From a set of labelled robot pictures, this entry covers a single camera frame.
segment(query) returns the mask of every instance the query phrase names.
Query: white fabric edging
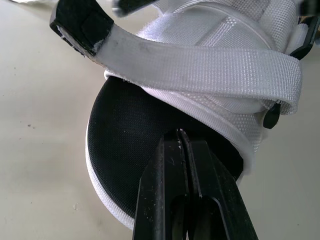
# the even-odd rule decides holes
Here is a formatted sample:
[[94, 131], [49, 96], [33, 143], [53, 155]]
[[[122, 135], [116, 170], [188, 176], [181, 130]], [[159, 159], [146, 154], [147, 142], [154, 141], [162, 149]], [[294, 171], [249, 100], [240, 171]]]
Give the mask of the white fabric edging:
[[109, 212], [123, 225], [127, 228], [133, 230], [135, 225], [135, 220], [126, 214], [117, 204], [109, 197], [104, 188], [102, 187], [98, 177], [92, 167], [89, 149], [88, 149], [88, 126], [86, 127], [85, 133], [85, 161], [86, 167], [88, 169], [89, 177], [94, 187], [94, 190], [101, 202], [105, 205], [105, 207], [109, 210]]

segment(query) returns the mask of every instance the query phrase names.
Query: white nylon webbing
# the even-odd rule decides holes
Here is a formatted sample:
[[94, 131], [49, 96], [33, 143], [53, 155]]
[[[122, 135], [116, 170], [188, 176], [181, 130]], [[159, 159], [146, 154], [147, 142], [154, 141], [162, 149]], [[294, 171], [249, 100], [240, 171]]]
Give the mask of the white nylon webbing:
[[117, 25], [93, 60], [142, 87], [281, 100], [282, 114], [297, 111], [302, 85], [300, 61], [280, 52], [159, 43]]

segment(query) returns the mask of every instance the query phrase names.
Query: white table surface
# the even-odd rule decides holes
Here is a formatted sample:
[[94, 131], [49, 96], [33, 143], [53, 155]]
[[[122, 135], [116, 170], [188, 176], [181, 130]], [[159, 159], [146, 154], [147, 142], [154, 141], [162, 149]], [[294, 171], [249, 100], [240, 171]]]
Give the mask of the white table surface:
[[[104, 70], [49, 28], [51, 10], [0, 0], [0, 240], [129, 240], [86, 168]], [[134, 33], [156, 15], [114, 19]], [[320, 239], [320, 49], [303, 69], [298, 113], [280, 117], [240, 186], [260, 240]]]

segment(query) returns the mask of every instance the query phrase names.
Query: black clamp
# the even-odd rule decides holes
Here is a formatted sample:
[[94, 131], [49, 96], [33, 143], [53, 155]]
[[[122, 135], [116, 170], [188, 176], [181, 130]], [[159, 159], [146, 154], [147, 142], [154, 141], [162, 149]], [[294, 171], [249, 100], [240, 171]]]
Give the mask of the black clamp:
[[304, 21], [302, 21], [301, 24], [307, 24], [309, 27], [304, 43], [301, 47], [294, 50], [290, 54], [290, 56], [298, 60], [303, 59], [312, 49], [316, 40], [317, 31], [320, 26], [320, 17], [319, 16], [308, 17]]
[[140, 180], [133, 240], [258, 240], [235, 179], [202, 138], [166, 134]]

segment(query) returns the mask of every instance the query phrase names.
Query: black plastic buckle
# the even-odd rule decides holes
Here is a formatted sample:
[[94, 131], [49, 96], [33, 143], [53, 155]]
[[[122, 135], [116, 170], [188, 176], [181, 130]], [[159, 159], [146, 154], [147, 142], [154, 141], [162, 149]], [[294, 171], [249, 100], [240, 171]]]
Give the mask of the black plastic buckle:
[[316, 40], [317, 31], [320, 26], [320, 17], [319, 16], [308, 17], [302, 22], [302, 24], [307, 24], [309, 27], [304, 43], [301, 47], [294, 50], [290, 54], [290, 56], [298, 60], [303, 59], [312, 49]]

